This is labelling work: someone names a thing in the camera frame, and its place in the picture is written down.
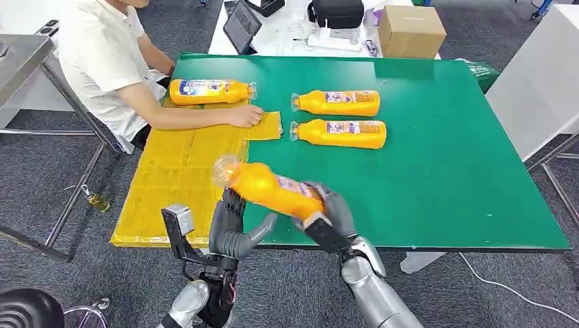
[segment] orange bottle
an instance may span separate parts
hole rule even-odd
[[[312,91],[302,96],[292,94],[292,109],[312,114],[374,116],[380,109],[377,91]]]
[[[381,121],[323,121],[304,124],[292,122],[289,138],[314,145],[380,149],[386,142],[386,124]]]
[[[216,185],[230,187],[246,200],[306,221],[323,205],[319,194],[303,182],[273,174],[263,163],[245,163],[222,156],[213,167]]]
[[[255,99],[255,83],[236,80],[172,80],[169,85],[171,100],[177,105],[210,103],[238,103],[244,99]]]

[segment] white cable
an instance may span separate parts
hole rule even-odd
[[[557,312],[557,313],[559,313],[559,314],[562,314],[562,315],[568,317],[569,319],[573,320],[575,323],[579,324],[579,320],[575,319],[574,317],[570,316],[569,314],[564,313],[564,312],[561,311],[560,309],[556,309],[555,307],[551,307],[551,306],[549,306],[549,305],[545,305],[545,304],[540,304],[540,303],[537,303],[537,302],[533,302],[533,301],[531,301],[530,299],[527,299],[525,296],[519,294],[517,291],[515,291],[514,289],[512,289],[512,288],[510,288],[510,287],[508,287],[508,286],[505,286],[505,285],[503,285],[503,284],[501,284],[501,283],[498,283],[498,282],[491,282],[490,280],[485,280],[485,279],[481,278],[481,276],[478,275],[478,273],[472,268],[472,266],[470,265],[470,263],[466,260],[466,258],[464,257],[464,255],[463,255],[462,253],[459,253],[459,254],[460,254],[460,257],[462,257],[462,259],[463,259],[464,262],[466,263],[466,265],[468,265],[468,268],[472,271],[472,273],[475,275],[475,277],[477,277],[480,281],[485,282],[485,283],[487,283],[487,284],[497,285],[497,286],[499,286],[499,287],[503,287],[504,289],[506,289],[506,290],[512,292],[513,294],[519,296],[520,298],[522,298],[522,299],[523,299],[525,302],[527,302],[527,303],[536,305],[536,306],[538,306],[538,307],[540,307],[540,308],[546,308],[546,309],[549,309],[549,310],[553,310],[553,311],[555,311],[555,312]]]

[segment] white shirt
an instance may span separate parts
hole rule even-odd
[[[115,92],[143,82],[157,99],[165,77],[150,70],[137,38],[145,32],[137,12],[127,15],[105,0],[74,0],[59,31],[59,60],[70,87],[88,110],[111,131],[130,141],[147,122]]]

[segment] yellow mat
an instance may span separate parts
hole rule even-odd
[[[174,104],[166,99],[163,106]],[[279,112],[270,112],[253,128],[220,125],[189,131],[152,130],[111,243],[119,247],[168,247],[160,211],[180,203],[191,208],[195,222],[187,240],[193,247],[206,248],[213,210],[223,192],[211,182],[213,163],[224,154],[247,160],[247,141],[279,139],[280,122]]]

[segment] bottle label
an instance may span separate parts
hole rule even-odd
[[[227,80],[181,80],[179,93],[183,96],[209,96],[221,90],[229,91]]]
[[[378,121],[328,121],[328,133],[380,133]]]
[[[286,178],[285,176],[276,176],[277,177],[277,183],[279,184],[279,186],[281,188],[284,188],[285,190],[289,190],[292,193],[299,193],[301,195],[304,195],[306,197],[313,197],[310,191],[310,188],[302,182],[297,182],[295,180],[292,180],[290,178]]]
[[[372,91],[326,92],[326,103],[366,103],[374,100]]]

